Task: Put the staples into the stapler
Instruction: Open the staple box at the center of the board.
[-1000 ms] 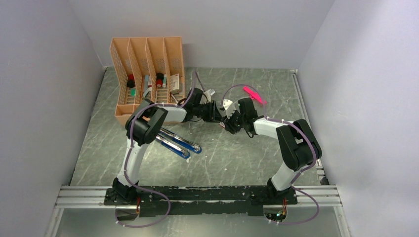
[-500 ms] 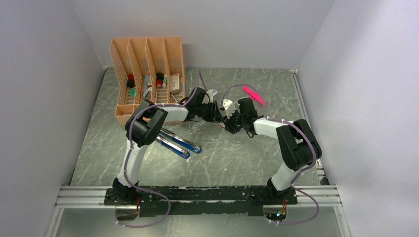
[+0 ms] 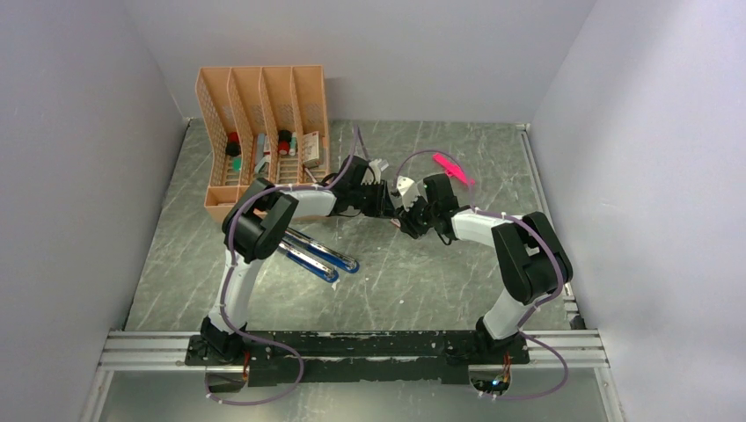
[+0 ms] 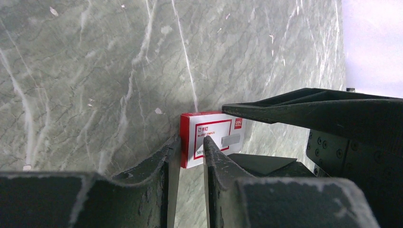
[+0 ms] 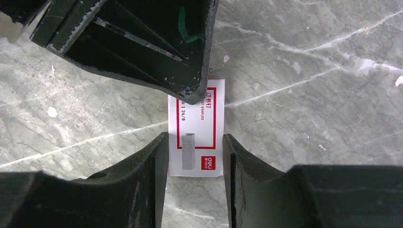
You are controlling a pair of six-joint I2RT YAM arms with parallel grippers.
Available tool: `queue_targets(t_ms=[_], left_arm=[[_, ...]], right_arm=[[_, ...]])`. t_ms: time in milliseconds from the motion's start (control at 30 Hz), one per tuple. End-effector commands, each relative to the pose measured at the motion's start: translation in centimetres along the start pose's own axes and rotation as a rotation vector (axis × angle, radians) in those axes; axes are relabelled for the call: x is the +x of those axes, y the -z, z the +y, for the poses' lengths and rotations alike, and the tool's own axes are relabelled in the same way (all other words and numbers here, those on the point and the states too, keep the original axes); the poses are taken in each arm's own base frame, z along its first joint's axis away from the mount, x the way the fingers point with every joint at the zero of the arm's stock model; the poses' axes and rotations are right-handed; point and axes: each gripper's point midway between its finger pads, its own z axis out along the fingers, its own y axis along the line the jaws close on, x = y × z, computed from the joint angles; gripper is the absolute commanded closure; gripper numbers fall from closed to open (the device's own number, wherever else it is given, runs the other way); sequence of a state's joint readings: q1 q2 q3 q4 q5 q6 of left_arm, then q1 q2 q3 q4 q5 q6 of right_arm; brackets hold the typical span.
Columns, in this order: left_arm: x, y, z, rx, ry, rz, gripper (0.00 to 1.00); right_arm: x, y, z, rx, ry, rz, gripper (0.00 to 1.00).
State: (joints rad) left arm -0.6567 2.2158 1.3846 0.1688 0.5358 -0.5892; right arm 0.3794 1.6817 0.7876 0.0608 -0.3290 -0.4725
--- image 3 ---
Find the blue stapler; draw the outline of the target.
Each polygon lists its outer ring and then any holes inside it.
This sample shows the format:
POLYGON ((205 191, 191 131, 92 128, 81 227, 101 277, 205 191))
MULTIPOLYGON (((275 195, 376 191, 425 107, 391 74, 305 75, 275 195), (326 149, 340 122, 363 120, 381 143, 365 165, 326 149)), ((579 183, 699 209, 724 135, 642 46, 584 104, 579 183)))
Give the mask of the blue stapler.
POLYGON ((298 230, 287 229, 282 241, 292 244, 316 260, 335 268, 337 272, 342 270, 346 273, 357 273, 360 268, 355 258, 335 251, 298 230))
POLYGON ((327 283, 332 284, 339 278, 335 268, 316 260, 286 241, 281 241, 278 249, 282 251, 286 258, 327 283))

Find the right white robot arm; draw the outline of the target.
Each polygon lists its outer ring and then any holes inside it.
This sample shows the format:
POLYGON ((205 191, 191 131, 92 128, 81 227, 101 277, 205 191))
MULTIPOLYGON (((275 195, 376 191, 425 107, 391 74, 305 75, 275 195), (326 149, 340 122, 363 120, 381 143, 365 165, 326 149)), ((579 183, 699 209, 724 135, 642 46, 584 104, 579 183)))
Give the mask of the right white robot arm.
POLYGON ((503 291, 476 325, 484 333, 474 342, 477 357, 497 363, 508 352, 507 338, 543 303, 562 292, 574 276, 570 260, 548 217, 542 212, 523 216, 494 215, 458 203, 448 176, 439 173, 423 180, 399 176, 395 196, 401 231, 413 238, 434 230, 441 241, 471 241, 494 248, 503 291))

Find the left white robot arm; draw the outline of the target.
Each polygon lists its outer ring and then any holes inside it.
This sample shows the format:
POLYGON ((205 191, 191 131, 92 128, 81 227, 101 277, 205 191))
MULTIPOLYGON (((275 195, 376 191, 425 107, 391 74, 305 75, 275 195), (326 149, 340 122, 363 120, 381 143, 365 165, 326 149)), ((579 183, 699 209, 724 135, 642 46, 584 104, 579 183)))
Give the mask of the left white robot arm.
POLYGON ((255 179, 223 219, 225 268, 221 290, 201 323, 208 354, 229 366, 240 360, 248 321, 247 305, 264 261, 280 251, 291 261, 333 284, 339 272, 356 273, 360 264, 346 253, 292 229, 302 217, 345 216, 348 210, 389 218, 393 206, 382 173, 383 159, 345 159, 340 172, 311 185, 275 185, 255 179))

